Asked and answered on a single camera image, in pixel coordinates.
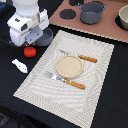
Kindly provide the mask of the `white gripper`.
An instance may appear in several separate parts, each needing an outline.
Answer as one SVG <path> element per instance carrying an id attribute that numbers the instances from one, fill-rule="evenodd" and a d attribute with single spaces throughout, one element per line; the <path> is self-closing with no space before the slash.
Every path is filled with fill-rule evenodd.
<path id="1" fill-rule="evenodd" d="M 10 27 L 11 41 L 16 46 L 22 46 L 25 42 L 32 44 L 49 25 L 47 10 L 16 10 L 7 24 Z"/>

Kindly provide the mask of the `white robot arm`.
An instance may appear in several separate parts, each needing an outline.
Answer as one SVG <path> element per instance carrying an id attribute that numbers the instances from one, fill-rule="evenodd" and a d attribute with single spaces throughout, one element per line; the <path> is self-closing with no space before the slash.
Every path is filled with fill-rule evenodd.
<path id="1" fill-rule="evenodd" d="M 8 20 L 11 41 L 16 46 L 25 42 L 32 44 L 43 36 L 48 27 L 47 10 L 39 11 L 38 0 L 12 0 L 16 8 L 14 15 Z"/>

